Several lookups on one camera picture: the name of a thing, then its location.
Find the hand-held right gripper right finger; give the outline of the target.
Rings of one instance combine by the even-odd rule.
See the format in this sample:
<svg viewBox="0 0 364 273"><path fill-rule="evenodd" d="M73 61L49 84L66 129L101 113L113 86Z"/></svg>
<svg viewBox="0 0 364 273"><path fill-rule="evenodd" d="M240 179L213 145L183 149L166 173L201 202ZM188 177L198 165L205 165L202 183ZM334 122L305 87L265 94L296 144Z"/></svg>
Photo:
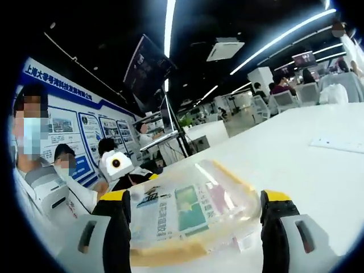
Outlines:
<svg viewBox="0 0 364 273"><path fill-rule="evenodd" d="M340 259L328 234L309 215L300 214L290 197L263 190L261 240L263 272L330 272Z"/></svg>

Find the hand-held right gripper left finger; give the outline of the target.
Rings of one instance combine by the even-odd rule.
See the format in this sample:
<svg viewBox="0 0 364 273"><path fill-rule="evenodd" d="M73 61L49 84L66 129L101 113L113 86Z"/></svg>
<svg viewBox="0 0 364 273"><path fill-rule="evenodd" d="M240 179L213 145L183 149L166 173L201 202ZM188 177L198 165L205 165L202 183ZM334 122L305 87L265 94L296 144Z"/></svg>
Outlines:
<svg viewBox="0 0 364 273"><path fill-rule="evenodd" d="M68 229L57 255L65 272L131 272L130 194L112 194Z"/></svg>

